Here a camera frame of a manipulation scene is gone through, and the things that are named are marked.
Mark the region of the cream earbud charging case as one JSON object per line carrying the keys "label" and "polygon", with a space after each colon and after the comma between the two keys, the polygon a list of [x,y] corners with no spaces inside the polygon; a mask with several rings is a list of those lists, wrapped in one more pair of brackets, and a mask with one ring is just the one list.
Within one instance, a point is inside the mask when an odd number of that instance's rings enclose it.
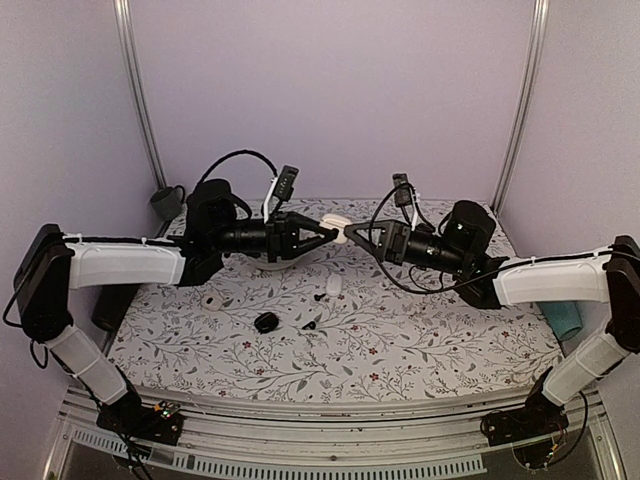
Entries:
{"label": "cream earbud charging case", "polygon": [[345,244],[348,238],[345,236],[344,230],[352,221],[342,215],[335,213],[327,213],[320,220],[320,226],[325,229],[335,229],[338,231],[336,238],[333,240],[336,244]]}

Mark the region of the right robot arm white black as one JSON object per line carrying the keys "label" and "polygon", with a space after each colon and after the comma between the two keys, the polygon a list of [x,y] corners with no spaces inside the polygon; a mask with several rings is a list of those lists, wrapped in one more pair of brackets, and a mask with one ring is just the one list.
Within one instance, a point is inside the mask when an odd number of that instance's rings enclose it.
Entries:
{"label": "right robot arm white black", "polygon": [[610,318],[535,384],[517,427],[537,436],[592,381],[639,351],[639,247],[619,236],[604,249],[555,257],[510,259],[486,249],[495,221],[479,204],[454,204],[441,233],[397,220],[349,224],[344,235],[379,265],[409,264],[451,275],[453,291],[477,309],[524,303],[606,303]]}

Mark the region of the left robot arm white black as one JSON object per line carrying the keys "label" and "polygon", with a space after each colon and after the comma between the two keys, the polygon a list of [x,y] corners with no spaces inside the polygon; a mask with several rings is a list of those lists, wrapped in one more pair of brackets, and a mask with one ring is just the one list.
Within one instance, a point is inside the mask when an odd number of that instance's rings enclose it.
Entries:
{"label": "left robot arm white black", "polygon": [[267,262],[296,259],[337,239],[339,231],[296,212],[250,212],[228,181],[198,184],[187,198],[183,235],[166,239],[86,237],[41,227],[14,277],[8,305],[14,327],[66,366],[128,434],[148,426],[146,408],[134,401],[125,376],[74,323],[72,290],[93,286],[159,284],[200,286],[223,268],[226,254],[265,256]]}

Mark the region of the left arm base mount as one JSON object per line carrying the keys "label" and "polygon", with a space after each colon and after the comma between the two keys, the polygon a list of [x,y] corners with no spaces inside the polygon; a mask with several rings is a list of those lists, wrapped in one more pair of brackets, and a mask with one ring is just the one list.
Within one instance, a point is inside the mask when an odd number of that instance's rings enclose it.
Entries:
{"label": "left arm base mount", "polygon": [[160,401],[144,406],[140,401],[122,398],[112,405],[102,405],[97,426],[135,439],[176,446],[180,439],[185,417],[181,405]]}

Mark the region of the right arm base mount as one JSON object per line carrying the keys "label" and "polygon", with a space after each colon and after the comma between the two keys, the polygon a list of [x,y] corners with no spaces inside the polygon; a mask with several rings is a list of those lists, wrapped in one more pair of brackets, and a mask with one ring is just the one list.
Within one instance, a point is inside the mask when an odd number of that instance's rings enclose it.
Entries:
{"label": "right arm base mount", "polygon": [[552,463],[565,442],[568,426],[562,410],[545,416],[525,407],[492,411],[480,421],[480,431],[489,445],[511,444],[515,460],[529,470]]}

